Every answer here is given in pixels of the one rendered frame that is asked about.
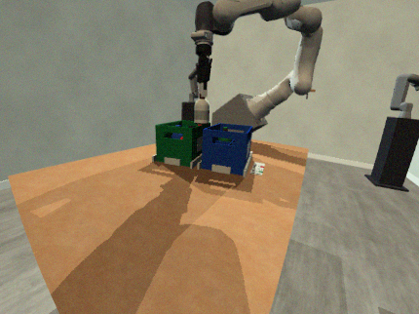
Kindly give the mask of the green crate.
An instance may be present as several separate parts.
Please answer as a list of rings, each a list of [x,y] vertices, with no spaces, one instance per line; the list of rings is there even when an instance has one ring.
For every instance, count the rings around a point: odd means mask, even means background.
[[[170,157],[180,159],[180,166],[190,167],[190,162],[202,154],[203,129],[210,127],[210,123],[198,125],[194,121],[183,120],[155,125],[156,161],[164,162],[164,157]],[[183,134],[183,139],[171,138],[173,133]]]

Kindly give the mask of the blue bottle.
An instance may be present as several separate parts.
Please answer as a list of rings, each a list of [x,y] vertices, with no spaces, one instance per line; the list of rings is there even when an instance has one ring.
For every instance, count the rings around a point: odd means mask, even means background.
[[[180,125],[175,125],[176,127],[180,127]],[[180,139],[182,137],[182,134],[173,133],[171,135],[171,138]]]

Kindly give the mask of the blue crate with dividers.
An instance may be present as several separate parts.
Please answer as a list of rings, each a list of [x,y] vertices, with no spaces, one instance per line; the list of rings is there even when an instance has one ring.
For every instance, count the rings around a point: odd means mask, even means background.
[[[223,127],[244,132],[226,132]],[[219,123],[203,129],[202,169],[211,170],[212,164],[226,166],[231,167],[231,174],[242,176],[247,159],[248,132],[251,128],[252,126]],[[219,137],[230,138],[231,142],[218,140]]]

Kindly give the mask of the beige paper pick list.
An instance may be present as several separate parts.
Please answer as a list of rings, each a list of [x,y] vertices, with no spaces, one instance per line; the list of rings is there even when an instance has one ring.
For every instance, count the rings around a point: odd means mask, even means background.
[[[251,174],[260,175],[262,176],[265,164],[254,162],[252,169],[250,171]]]

